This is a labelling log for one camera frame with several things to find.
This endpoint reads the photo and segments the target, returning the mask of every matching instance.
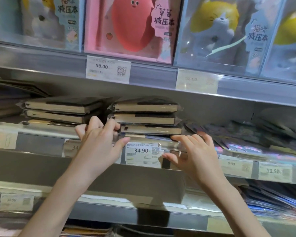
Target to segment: display shelf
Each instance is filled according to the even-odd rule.
[[[2,68],[85,78],[86,60],[86,54],[61,53],[0,43],[0,67]],[[129,84],[175,90],[177,74],[178,68],[171,65],[133,61]],[[208,76],[208,73],[199,71],[198,75]],[[296,106],[295,85],[211,75],[218,80],[217,93],[200,91],[203,94]]]
[[[5,217],[30,218],[31,213],[37,211],[50,191],[49,186],[0,182],[0,196],[2,193],[11,193],[17,198],[21,198],[22,195],[34,197],[33,212],[5,212]],[[232,234],[222,212],[211,211],[206,206],[203,209],[197,209],[171,203],[164,203],[163,206],[147,205],[130,202],[121,195],[118,198],[99,196],[93,191],[79,198],[69,218]],[[296,221],[266,217],[258,217],[258,219],[271,236],[284,237],[292,234],[296,236]]]
[[[80,147],[79,138],[73,128],[69,128],[69,130],[65,128],[64,131],[63,128],[59,127],[50,127],[50,129],[44,127],[42,129],[39,127],[0,122],[0,133],[2,133],[4,142],[7,142],[6,140],[10,141],[8,138],[15,136],[16,141],[14,146],[0,147],[0,152],[6,149],[12,151],[11,155],[18,152],[19,155],[29,155],[31,153],[41,155],[42,157],[72,158]],[[162,147],[162,150],[166,152],[170,151],[164,147]],[[231,152],[221,147],[217,147],[216,150],[220,159],[225,160],[224,162],[221,161],[221,166],[227,176],[296,184],[296,156],[294,155],[278,155],[276,157],[254,156]],[[159,161],[161,162],[161,168],[174,169],[169,161],[165,159]],[[126,164],[125,148],[116,163]],[[247,166],[247,164],[249,164],[249,167],[245,167],[245,170],[243,170],[243,165]]]

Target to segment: light blue packaging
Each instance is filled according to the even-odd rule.
[[[283,6],[261,77],[296,84],[296,0]]]
[[[82,50],[85,0],[54,0],[55,14],[59,23],[65,27],[65,46],[67,50]]]
[[[284,0],[185,0],[174,65],[258,76]]]
[[[0,0],[0,41],[18,43],[21,34],[20,0]]]

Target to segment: pink box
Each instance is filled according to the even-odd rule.
[[[181,0],[87,0],[86,53],[172,63]]]

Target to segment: cat figure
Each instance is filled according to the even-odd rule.
[[[296,13],[288,15],[281,22],[271,51],[270,63],[272,69],[296,73]]]
[[[193,54],[206,57],[214,49],[231,44],[238,20],[236,4],[205,0],[190,22],[190,31],[194,37]],[[220,55],[223,53],[216,53],[213,58]]]
[[[33,16],[32,29],[34,37],[62,41],[63,27],[55,15],[53,0],[23,0],[25,7]]]

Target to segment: left hand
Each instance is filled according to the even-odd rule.
[[[64,175],[73,176],[83,191],[119,158],[123,147],[130,141],[129,137],[122,138],[113,147],[113,135],[121,125],[110,119],[102,126],[98,118],[93,118],[88,126],[76,127],[82,145]]]

